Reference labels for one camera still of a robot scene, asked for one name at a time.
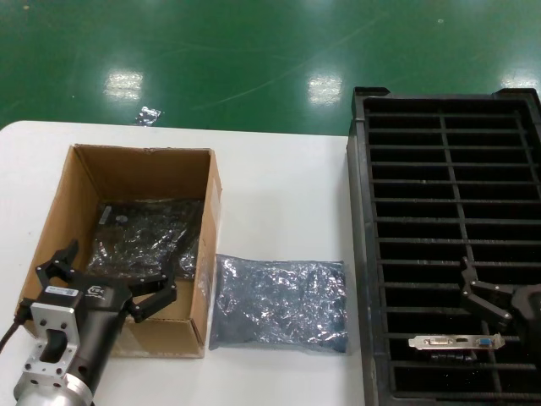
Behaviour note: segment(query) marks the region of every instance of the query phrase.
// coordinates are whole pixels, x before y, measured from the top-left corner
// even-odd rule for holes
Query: open cardboard box
[[[177,279],[177,301],[136,324],[129,317],[113,354],[202,357],[216,258],[221,182],[213,150],[137,149],[104,145],[69,148],[57,193],[20,297],[37,298],[35,268],[79,241],[74,267],[84,271],[101,203],[143,199],[205,199],[194,281]],[[33,323],[26,329],[32,332]]]

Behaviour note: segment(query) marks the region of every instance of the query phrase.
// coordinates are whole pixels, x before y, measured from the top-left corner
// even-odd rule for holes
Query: plastic bag
[[[346,352],[343,262],[217,255],[216,269],[210,349],[250,343]]]
[[[145,200],[102,207],[87,272],[149,277],[172,263],[177,277],[194,279],[203,201]]]

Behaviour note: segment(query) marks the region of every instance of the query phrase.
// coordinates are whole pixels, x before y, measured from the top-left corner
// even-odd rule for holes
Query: black rack
[[[421,334],[493,334],[460,307],[480,280],[541,283],[541,106],[535,90],[394,96],[356,88],[347,146],[367,405],[541,403],[513,331],[476,363],[438,363]]]

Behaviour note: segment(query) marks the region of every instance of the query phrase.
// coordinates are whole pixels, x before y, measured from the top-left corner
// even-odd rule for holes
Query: table surface
[[[219,348],[204,359],[111,359],[98,406],[363,404],[345,137],[77,123],[19,122],[0,132],[0,331],[7,330],[68,147],[212,148],[223,185],[218,252],[254,260],[343,260],[349,355]],[[0,404],[32,338],[20,328],[0,355]]]
[[[354,86],[541,89],[539,0],[4,1],[17,120],[347,135]]]

